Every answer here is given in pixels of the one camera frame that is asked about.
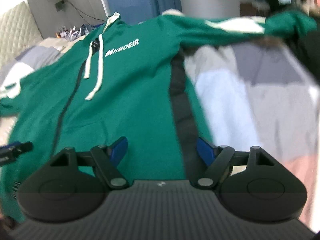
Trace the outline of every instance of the white drawstring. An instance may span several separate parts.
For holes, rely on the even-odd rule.
[[[87,95],[85,100],[91,100],[95,93],[100,89],[102,85],[102,78],[103,78],[103,39],[102,34],[99,35],[99,59],[98,59],[98,77],[97,77],[97,83],[94,89]]]
[[[91,67],[91,58],[92,58],[92,42],[90,42],[89,47],[89,55],[87,57],[87,60],[85,62],[85,69],[84,69],[84,76],[83,78],[89,78],[90,77],[90,67]]]
[[[109,17],[107,22],[106,22],[106,26],[103,28],[102,33],[104,33],[106,31],[106,29],[108,28],[108,26],[110,24],[112,24],[116,19],[118,19],[120,16],[119,13],[115,12],[113,14],[113,16]],[[85,62],[85,69],[84,69],[84,76],[83,78],[88,79],[90,77],[90,68],[91,68],[91,58],[92,58],[92,44],[93,42],[90,43],[90,47],[89,47],[89,55],[87,58],[87,61]],[[99,59],[98,59],[98,77],[97,77],[97,83],[96,86],[94,87],[94,89],[87,95],[87,97],[85,98],[85,100],[91,100],[95,93],[100,89],[101,85],[102,85],[102,78],[103,78],[103,38],[102,38],[102,34],[99,35]]]

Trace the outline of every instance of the quilted headboard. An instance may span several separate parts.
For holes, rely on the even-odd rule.
[[[23,50],[42,40],[25,2],[0,16],[0,69]]]

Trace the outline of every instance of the bed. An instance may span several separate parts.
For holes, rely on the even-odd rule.
[[[0,26],[0,86],[57,61],[79,40],[43,40],[24,2],[0,16]],[[244,151],[263,146],[305,184],[308,200],[300,220],[319,231],[319,87],[312,76],[284,44],[245,42],[186,53],[186,73],[214,142]],[[215,80],[209,87],[203,85],[208,78]],[[218,112],[218,103],[227,111]],[[0,146],[7,144],[16,118],[0,119]]]

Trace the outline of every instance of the black cable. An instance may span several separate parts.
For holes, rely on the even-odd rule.
[[[87,24],[89,24],[90,26],[93,26],[92,24],[88,23],[88,22],[82,17],[82,15],[79,13],[78,10],[77,10],[77,12],[78,12],[79,16],[80,16]]]
[[[70,2],[69,0],[64,0],[64,1],[67,2],[67,3],[69,3],[69,4],[70,4],[74,9],[76,9],[78,12],[81,12],[81,13],[83,13],[84,15],[87,15],[88,17],[90,17],[90,18],[92,18],[92,19],[105,22],[105,20],[101,20],[101,19],[98,19],[98,18],[95,18],[95,17],[92,17],[92,16],[86,14],[85,12],[83,12],[82,10],[80,10],[79,8],[77,8],[76,6],[74,6],[73,3]]]

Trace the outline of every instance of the electrical outlet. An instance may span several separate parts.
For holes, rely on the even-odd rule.
[[[61,11],[64,8],[65,1],[61,0],[60,2],[57,2],[54,6],[56,7],[57,12]]]

